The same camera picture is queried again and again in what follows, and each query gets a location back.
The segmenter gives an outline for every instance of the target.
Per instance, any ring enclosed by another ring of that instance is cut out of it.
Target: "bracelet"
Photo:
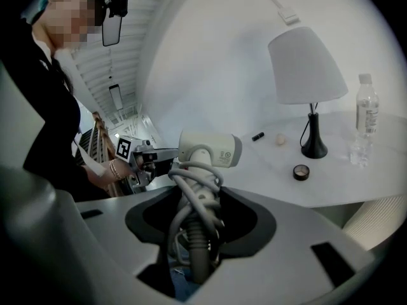
[[[112,161],[109,163],[110,171],[112,171],[112,173],[113,173],[114,177],[116,178],[116,180],[122,180],[123,177],[120,176],[120,174],[119,174],[118,171],[116,170],[116,167],[114,167],[114,161],[115,161],[115,159],[112,160]]]

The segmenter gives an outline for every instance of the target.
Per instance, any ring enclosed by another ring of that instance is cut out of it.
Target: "black marker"
[[[255,135],[254,137],[252,137],[253,141],[257,141],[259,140],[261,137],[264,137],[265,133],[264,132],[260,132],[258,135]]]

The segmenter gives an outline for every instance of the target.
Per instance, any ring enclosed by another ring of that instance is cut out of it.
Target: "black lamp base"
[[[308,114],[308,119],[310,120],[310,137],[301,148],[301,152],[308,158],[323,158],[328,153],[328,148],[324,145],[319,135],[318,113]]]

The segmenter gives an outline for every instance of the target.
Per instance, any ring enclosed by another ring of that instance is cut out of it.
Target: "white lampshade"
[[[277,36],[268,51],[279,103],[311,104],[348,92],[335,60],[311,28],[297,27]]]

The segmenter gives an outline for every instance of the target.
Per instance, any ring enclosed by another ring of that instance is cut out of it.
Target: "small beige object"
[[[286,137],[284,135],[282,135],[281,133],[279,133],[275,138],[275,143],[278,146],[284,145],[286,143]]]

